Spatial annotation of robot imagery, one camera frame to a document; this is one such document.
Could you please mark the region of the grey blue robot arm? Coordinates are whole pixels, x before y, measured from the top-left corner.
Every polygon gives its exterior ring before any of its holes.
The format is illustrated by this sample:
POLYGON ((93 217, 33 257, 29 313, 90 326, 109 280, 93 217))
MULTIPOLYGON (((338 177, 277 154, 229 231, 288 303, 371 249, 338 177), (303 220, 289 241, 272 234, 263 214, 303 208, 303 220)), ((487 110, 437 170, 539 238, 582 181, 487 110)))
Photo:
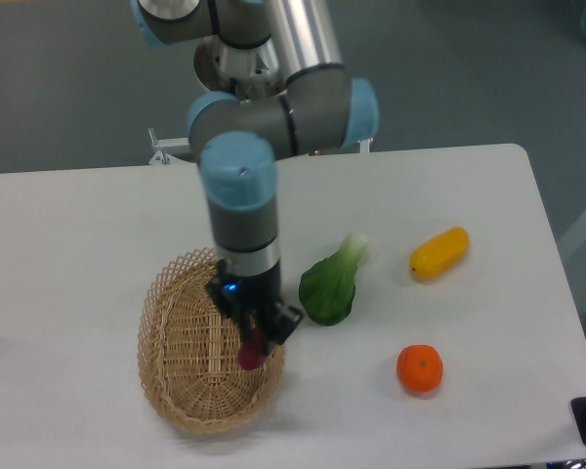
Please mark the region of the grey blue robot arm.
POLYGON ((207 292, 237 326, 239 360, 259 366, 301 321, 280 297, 280 159, 371 139, 371 83, 351 77, 322 1, 136 1, 147 42, 197 40, 214 80, 188 111, 188 144, 218 255, 207 292))

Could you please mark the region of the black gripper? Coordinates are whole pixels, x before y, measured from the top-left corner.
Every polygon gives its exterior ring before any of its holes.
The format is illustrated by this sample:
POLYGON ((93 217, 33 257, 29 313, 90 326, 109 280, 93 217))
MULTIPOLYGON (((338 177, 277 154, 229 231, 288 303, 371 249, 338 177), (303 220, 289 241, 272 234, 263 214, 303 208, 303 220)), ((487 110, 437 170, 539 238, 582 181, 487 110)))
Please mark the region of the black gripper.
POLYGON ((299 308, 280 301, 280 262, 252 277, 234 275, 224 259, 216 262, 215 269, 205 286, 211 301, 220 315, 236 326, 242 343, 253 337, 253 311, 261 322, 264 353, 270 355, 286 342, 304 317, 299 308))

